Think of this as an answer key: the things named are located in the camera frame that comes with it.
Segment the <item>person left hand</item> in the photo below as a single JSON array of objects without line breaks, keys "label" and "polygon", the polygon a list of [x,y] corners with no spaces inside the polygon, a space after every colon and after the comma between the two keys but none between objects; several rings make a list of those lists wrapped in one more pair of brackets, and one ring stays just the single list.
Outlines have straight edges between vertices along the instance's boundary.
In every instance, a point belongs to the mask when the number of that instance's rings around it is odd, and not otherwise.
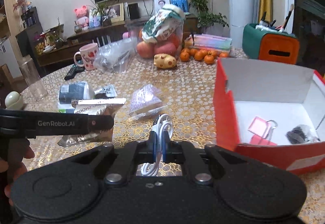
[{"label": "person left hand", "polygon": [[5,175],[5,182],[1,183],[1,194],[5,195],[5,202],[13,206],[11,199],[11,187],[13,182],[22,174],[27,172],[22,160],[32,159],[35,157],[34,151],[30,148],[28,139],[10,139],[8,144],[4,145],[1,150],[6,151],[1,154],[1,173]]}]

